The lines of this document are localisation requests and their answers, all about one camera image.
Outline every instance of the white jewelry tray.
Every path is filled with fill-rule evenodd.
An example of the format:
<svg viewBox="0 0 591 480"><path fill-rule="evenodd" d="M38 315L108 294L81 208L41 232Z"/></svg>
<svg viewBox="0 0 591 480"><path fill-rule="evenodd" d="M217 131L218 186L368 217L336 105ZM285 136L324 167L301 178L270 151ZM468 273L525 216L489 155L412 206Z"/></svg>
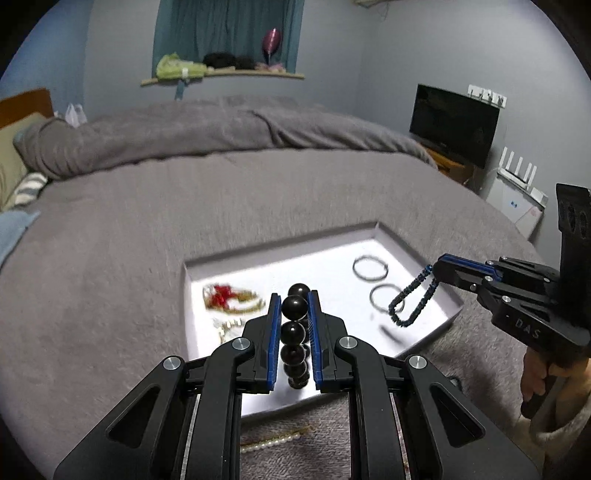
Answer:
<svg viewBox="0 0 591 480"><path fill-rule="evenodd" d="M384 260L389 267L387 278L375 283L357 278L352 265L361 255L373 255ZM342 318L348 334L371 343L382 355L404 358L419 343L434 337L451 324L462 309L461 298L450 287L441 284L415 323L401 328L386 313L372 307L369 292L381 283L405 288L427 263L396 234L377 222L186 262L182 291L187 360L208 356L220 345L214 319L251 319L265 315L273 292L284 299L289 287L300 282L318 290L322 311ZM381 265L371 261L359 262L356 269L368 277L384 272ZM404 310L398 314L402 320L406 320L414 310L430 281L431 277L406 298ZM233 288L254 291L265 299L265 307L260 312L239 316L206 310L202 291L210 284L229 284ZM381 288L375 293L374 300L387 308L397 294L398 291ZM234 336L239 334L240 330L234 331ZM308 362L311 376L310 359ZM280 358L275 390L269 395L243 395L242 415L277 410L315 395L320 395L320 392L316 390L312 378L302 390L294 390L288 385Z"/></svg>

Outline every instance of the light blue blanket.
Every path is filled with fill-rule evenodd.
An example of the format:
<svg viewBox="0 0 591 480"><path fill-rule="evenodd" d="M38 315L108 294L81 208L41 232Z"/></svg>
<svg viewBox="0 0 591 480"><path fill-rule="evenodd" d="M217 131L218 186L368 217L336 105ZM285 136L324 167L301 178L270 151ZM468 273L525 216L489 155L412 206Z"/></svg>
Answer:
<svg viewBox="0 0 591 480"><path fill-rule="evenodd" d="M39 212L27 213L20 210L0 214L0 268L38 216Z"/></svg>

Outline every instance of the wooden headboard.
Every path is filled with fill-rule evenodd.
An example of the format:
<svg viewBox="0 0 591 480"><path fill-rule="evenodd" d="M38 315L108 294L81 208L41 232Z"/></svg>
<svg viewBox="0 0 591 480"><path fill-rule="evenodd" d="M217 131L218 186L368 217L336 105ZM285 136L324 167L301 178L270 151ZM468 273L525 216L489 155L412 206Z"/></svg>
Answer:
<svg viewBox="0 0 591 480"><path fill-rule="evenodd" d="M31 90L0 100L0 128L18 122L34 112L39 112L47 118L53 116L49 90Z"/></svg>

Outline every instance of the metal screw cap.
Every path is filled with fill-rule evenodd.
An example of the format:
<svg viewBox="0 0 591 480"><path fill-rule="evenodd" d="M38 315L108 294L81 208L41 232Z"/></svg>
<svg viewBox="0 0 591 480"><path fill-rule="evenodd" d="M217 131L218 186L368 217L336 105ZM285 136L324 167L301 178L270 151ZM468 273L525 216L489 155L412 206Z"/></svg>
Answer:
<svg viewBox="0 0 591 480"><path fill-rule="evenodd" d="M178 367L181 366L181 359L177 356L169 356L168 358L164 359L164 362L162 362L162 366L166 370L176 370Z"/></svg>
<svg viewBox="0 0 591 480"><path fill-rule="evenodd" d="M410 364L411 367L416 368L417 370L420 370L420 369L425 368L427 366L427 361L420 355L412 356L408 360L408 363Z"/></svg>
<svg viewBox="0 0 591 480"><path fill-rule="evenodd" d="M353 337L343 337L339 340L339 345L346 349L355 348L357 346L357 340Z"/></svg>
<svg viewBox="0 0 591 480"><path fill-rule="evenodd" d="M236 350L246 350L250 345L251 341L244 337L235 338L232 342L232 347Z"/></svg>

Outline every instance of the tv stand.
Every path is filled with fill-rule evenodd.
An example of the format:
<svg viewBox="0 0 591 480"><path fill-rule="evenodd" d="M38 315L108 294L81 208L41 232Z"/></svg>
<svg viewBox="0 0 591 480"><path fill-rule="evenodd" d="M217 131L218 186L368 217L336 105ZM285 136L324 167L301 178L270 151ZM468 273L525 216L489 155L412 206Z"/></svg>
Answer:
<svg viewBox="0 0 591 480"><path fill-rule="evenodd" d="M443 173L446 177L450 177L458 183L465 184L474 175L474 165L463 165L427 147L425 147L425 150L435 160L439 172Z"/></svg>

